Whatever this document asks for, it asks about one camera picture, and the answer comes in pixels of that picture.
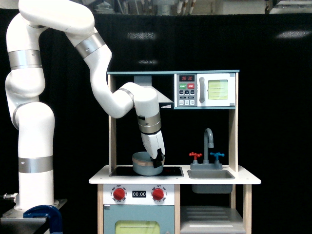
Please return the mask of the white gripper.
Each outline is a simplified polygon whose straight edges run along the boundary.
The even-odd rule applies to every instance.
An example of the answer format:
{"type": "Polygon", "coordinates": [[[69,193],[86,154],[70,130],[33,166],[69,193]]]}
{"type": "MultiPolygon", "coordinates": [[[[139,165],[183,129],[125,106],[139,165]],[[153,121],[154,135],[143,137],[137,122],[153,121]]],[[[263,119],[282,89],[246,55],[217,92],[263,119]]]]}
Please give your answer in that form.
{"type": "Polygon", "coordinates": [[[141,133],[141,138],[146,151],[151,156],[154,168],[162,166],[162,156],[165,154],[165,147],[162,132],[158,131],[154,134],[141,133]]]}

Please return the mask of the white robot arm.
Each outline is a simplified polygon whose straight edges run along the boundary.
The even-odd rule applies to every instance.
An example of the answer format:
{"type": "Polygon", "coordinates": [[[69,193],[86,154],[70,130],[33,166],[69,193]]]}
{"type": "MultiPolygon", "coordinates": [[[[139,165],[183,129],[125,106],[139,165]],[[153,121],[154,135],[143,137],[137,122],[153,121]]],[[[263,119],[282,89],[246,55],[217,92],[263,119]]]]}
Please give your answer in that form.
{"type": "Polygon", "coordinates": [[[70,0],[21,0],[19,13],[10,22],[6,43],[11,72],[5,81],[10,118],[19,131],[19,203],[26,211],[54,203],[53,136],[55,117],[40,102],[45,88],[39,37],[52,28],[66,34],[90,69],[93,94],[113,118],[136,110],[143,145],[154,167],[165,154],[157,93],[132,82],[112,92],[106,80],[112,57],[95,28],[92,12],[70,0]]]}

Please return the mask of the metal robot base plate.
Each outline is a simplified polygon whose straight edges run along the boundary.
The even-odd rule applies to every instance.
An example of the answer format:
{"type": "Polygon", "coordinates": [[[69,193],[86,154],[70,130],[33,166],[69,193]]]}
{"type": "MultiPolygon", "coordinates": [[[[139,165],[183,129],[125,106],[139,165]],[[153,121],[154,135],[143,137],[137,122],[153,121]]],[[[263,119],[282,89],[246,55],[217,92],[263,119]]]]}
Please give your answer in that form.
{"type": "MultiPolygon", "coordinates": [[[[55,206],[60,210],[61,207],[63,207],[67,202],[67,199],[55,199],[52,206],[55,206]]],[[[23,218],[23,213],[27,210],[23,210],[22,208],[12,208],[9,211],[5,212],[2,217],[0,218],[1,223],[8,224],[13,222],[26,222],[26,223],[45,223],[48,221],[45,217],[39,217],[39,218],[23,218]]]]}

